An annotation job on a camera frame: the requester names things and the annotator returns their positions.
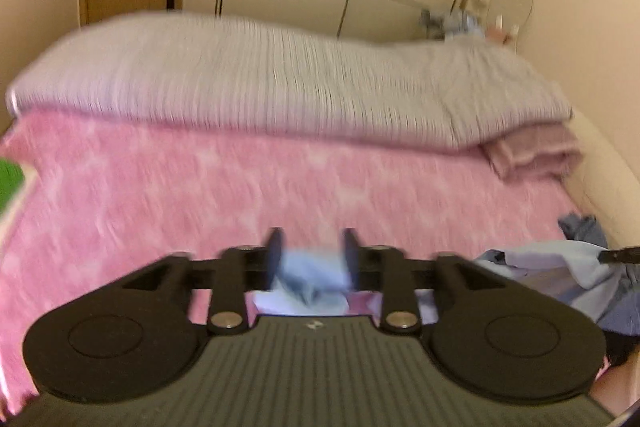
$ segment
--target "mattress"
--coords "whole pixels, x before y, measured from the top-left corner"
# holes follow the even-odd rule
[[[457,155],[109,121],[33,110],[0,144],[38,180],[0,259],[0,385],[34,393],[21,343],[40,315],[172,251],[213,257],[283,227],[337,250],[340,229],[427,259],[560,239],[575,210],[553,179],[505,185]],[[206,308],[196,306],[192,318]],[[357,298],[352,312],[366,309]]]

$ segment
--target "black circular cap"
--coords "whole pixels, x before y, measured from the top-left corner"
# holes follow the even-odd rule
[[[113,289],[39,318],[22,344],[34,383],[65,399],[103,403],[150,393],[181,375],[196,329],[156,293]]]
[[[453,380],[512,403],[548,403],[588,390],[604,336],[569,306],[527,289],[469,292],[433,327],[429,349]]]

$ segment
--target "pile of clothes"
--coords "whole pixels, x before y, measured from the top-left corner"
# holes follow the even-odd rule
[[[605,234],[593,216],[569,214],[558,222],[567,241],[546,241],[508,250],[488,250],[475,260],[482,267],[552,296],[581,311],[602,328],[610,365],[626,362],[640,343],[640,266],[603,264]],[[338,254],[289,251],[274,287],[256,292],[256,307],[265,314],[346,315],[351,281]],[[432,290],[416,292],[424,324],[438,320]],[[380,315],[379,294],[368,299]]]

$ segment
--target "ridged gray panel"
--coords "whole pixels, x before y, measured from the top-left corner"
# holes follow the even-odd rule
[[[217,337],[165,389],[109,405],[44,396],[12,427],[602,427],[587,397],[504,405],[444,378],[417,340],[380,333],[369,317],[262,317]]]

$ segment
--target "folded pink towel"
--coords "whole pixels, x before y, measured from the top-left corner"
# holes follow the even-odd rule
[[[521,127],[483,144],[482,150],[505,181],[566,176],[582,159],[577,137],[561,123]]]

